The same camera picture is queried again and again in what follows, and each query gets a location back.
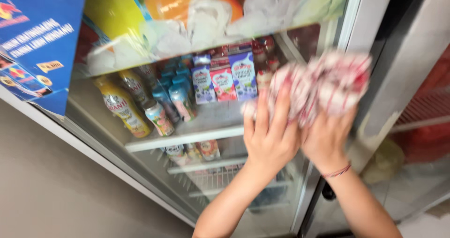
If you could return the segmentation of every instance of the fruit advertisement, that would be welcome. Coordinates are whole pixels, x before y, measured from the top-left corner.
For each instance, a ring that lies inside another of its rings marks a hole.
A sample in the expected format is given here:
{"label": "fruit advertisement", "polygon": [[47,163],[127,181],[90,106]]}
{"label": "fruit advertisement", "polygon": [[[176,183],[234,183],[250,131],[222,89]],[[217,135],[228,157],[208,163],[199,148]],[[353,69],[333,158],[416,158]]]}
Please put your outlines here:
{"label": "fruit advertisement", "polygon": [[111,41],[81,54],[88,75],[147,64],[337,19],[346,0],[86,0],[85,15]]}
{"label": "fruit advertisement", "polygon": [[84,0],[0,0],[0,85],[64,117]]}

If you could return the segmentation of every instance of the person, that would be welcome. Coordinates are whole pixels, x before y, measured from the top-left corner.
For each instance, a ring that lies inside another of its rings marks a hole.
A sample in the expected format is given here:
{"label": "person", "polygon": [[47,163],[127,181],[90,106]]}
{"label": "person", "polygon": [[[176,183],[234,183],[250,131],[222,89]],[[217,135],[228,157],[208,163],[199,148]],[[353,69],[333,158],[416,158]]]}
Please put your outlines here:
{"label": "person", "polygon": [[290,88],[278,93],[269,126],[267,91],[260,93],[256,121],[244,115],[244,142],[248,159],[231,183],[200,215],[193,238],[230,237],[245,209],[301,147],[334,190],[350,229],[356,237],[401,238],[389,214],[349,168],[343,145],[356,108],[341,116],[321,110],[313,124],[300,130],[288,123]]}

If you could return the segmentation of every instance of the juice carton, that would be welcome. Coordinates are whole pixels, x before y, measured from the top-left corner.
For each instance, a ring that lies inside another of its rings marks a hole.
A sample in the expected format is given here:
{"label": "juice carton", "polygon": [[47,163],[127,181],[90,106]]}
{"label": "juice carton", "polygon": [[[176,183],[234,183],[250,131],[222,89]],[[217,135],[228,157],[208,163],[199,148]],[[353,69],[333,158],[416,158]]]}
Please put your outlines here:
{"label": "juice carton", "polygon": [[255,64],[253,54],[246,51],[229,55],[229,64],[239,101],[254,99],[258,96],[256,88]]}
{"label": "juice carton", "polygon": [[233,76],[229,66],[217,67],[209,72],[217,100],[236,100],[236,90],[234,89]]}
{"label": "juice carton", "polygon": [[209,74],[209,66],[194,67],[192,71],[192,83],[197,104],[216,102],[214,85]]}

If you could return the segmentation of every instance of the beverage cooler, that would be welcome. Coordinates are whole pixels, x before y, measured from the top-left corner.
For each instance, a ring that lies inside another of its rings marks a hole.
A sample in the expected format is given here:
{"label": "beverage cooler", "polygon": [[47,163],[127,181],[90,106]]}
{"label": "beverage cooler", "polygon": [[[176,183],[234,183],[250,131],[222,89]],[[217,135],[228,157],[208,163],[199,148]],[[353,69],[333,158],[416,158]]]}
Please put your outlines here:
{"label": "beverage cooler", "polygon": [[[61,0],[27,9],[23,0],[0,2],[8,34],[0,34],[1,97],[194,227],[246,162],[244,101],[288,62],[307,64],[330,48],[369,52],[389,0]],[[32,29],[28,11],[58,6],[79,11],[35,12],[42,23]],[[20,46],[31,34],[44,41]],[[433,43],[436,50],[443,42]],[[26,60],[52,45],[45,60]],[[49,55],[58,53],[67,58]],[[249,74],[233,74],[235,63]],[[52,76],[64,69],[67,85],[58,86]],[[428,72],[417,71],[413,79],[404,68],[373,72],[348,143],[357,171],[412,98],[389,87],[402,79],[419,88]],[[28,81],[18,79],[24,73]],[[399,99],[404,106],[384,109]],[[250,204],[233,237],[306,233],[319,178],[299,152]]]}

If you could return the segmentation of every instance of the striped towel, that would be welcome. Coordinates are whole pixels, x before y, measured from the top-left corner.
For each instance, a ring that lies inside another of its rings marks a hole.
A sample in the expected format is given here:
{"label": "striped towel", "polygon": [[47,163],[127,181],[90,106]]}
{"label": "striped towel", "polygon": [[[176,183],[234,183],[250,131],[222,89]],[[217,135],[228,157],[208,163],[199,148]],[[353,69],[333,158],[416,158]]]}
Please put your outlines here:
{"label": "striped towel", "polygon": [[[289,120],[298,119],[300,127],[313,122],[319,106],[328,114],[343,114],[354,106],[368,87],[371,57],[364,53],[331,51],[308,65],[288,63],[273,76],[267,95],[270,119],[281,86],[292,82]],[[257,101],[246,102],[243,114],[256,119]]]}

